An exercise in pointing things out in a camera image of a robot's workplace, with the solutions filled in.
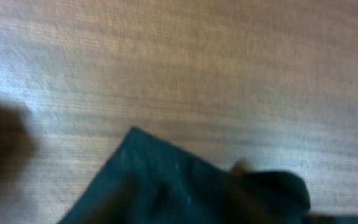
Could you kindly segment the dark t-shirt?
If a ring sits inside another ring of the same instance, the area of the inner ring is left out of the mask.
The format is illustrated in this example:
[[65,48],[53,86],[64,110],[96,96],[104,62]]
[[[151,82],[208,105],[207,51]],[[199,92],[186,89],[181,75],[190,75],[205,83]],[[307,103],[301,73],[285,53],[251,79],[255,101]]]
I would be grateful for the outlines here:
[[294,173],[221,170],[132,128],[62,223],[358,223],[310,208]]

